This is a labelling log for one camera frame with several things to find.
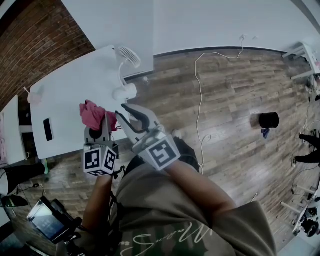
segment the olive t-shirt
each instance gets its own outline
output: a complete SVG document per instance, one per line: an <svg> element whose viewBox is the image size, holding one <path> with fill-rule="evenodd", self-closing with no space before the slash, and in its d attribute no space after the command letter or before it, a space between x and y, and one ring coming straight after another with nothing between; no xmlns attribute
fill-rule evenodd
<svg viewBox="0 0 320 256"><path fill-rule="evenodd" d="M275 242L258 202L222 213L209 226L201 209L164 171L144 164L126 175L116 194L124 207L119 256L275 256ZM117 216L113 207L110 222ZM81 232L76 244L91 251L97 240ZM58 246L56 255L65 255Z"/></svg>

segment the red cloth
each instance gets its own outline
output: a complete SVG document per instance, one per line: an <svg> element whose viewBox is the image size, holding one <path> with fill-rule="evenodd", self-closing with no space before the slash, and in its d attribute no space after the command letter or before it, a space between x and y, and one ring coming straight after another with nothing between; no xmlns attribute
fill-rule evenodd
<svg viewBox="0 0 320 256"><path fill-rule="evenodd" d="M92 130L99 131L102 119L105 114L109 117L111 130L116 132L117 118L113 112L106 111L103 107L97 106L90 100L86 100L84 104L80 104L80 116L82 117L82 123Z"/></svg>

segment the electrical outlet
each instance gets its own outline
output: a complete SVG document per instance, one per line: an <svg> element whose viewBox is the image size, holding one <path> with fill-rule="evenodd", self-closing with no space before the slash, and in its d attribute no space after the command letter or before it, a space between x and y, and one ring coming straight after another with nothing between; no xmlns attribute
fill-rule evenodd
<svg viewBox="0 0 320 256"><path fill-rule="evenodd" d="M247 34L243 34L242 36L240 36L239 40L245 40L247 36Z"/></svg>

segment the blue object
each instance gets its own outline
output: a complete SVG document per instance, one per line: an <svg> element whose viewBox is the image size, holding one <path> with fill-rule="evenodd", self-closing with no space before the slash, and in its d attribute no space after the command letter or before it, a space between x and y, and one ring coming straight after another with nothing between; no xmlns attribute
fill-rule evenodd
<svg viewBox="0 0 320 256"><path fill-rule="evenodd" d="M266 128L266 129L262 129L262 130L261 130L261 133L263 134L263 137L264 137L265 139L267 139L269 132L270 132L270 129L269 129L269 128Z"/></svg>

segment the black device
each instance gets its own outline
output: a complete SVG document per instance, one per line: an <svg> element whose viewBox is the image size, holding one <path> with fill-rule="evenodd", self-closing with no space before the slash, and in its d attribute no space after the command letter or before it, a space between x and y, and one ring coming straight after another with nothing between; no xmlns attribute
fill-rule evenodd
<svg viewBox="0 0 320 256"><path fill-rule="evenodd" d="M51 125L50 125L49 118L47 118L46 120L43 121L43 126L44 126L44 132L45 132L46 140L48 142L52 141L53 140L53 136L52 136L52 131L51 131Z"/></svg>
<svg viewBox="0 0 320 256"><path fill-rule="evenodd" d="M73 219L65 207L57 200L49 202L42 196L27 216L34 225L53 244L64 241L70 256L85 256L87 252L74 244L74 240L81 238L76 228L81 227L81 218Z"/></svg>

